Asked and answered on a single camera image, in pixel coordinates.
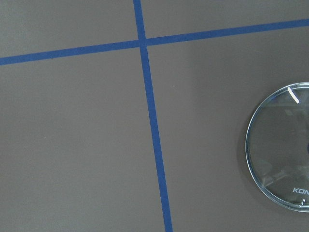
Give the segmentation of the glass pot lid blue knob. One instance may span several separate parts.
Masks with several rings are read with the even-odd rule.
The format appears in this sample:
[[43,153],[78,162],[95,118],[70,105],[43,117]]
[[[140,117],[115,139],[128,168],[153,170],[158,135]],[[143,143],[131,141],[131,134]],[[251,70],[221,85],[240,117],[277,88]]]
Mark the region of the glass pot lid blue knob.
[[274,203],[309,211],[309,84],[275,91],[257,107],[245,137],[250,174]]

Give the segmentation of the blue tape line crosswise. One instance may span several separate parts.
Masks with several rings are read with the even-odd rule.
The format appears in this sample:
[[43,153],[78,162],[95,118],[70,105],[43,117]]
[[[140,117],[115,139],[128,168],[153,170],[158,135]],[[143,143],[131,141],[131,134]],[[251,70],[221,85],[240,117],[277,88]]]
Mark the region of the blue tape line crosswise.
[[[209,31],[146,38],[145,44],[147,46],[154,46],[154,45],[171,44],[171,43],[179,43],[179,42],[186,42],[186,41],[195,41],[195,40],[202,40],[202,39],[234,36],[234,35],[247,34],[247,33],[307,27],[308,25],[309,25],[308,19],[299,19],[299,20],[292,20],[292,21],[285,21],[285,22],[275,22],[275,23],[243,26],[243,27],[236,27],[236,28],[216,29],[216,30],[209,30]],[[139,46],[140,46],[139,40],[132,40],[132,41],[123,41],[123,42],[116,42],[116,43],[107,43],[107,44],[91,45],[91,46],[84,46],[84,47],[60,49],[60,50],[54,50],[54,51],[46,51],[46,52],[39,52],[39,53],[3,57],[0,59],[0,64],[1,66],[4,66],[4,65],[16,64],[16,63],[32,62],[32,61],[37,61],[37,60],[55,59],[55,58],[92,54],[92,53],[101,53],[101,52],[108,52],[108,51],[115,51],[115,50],[138,48]]]

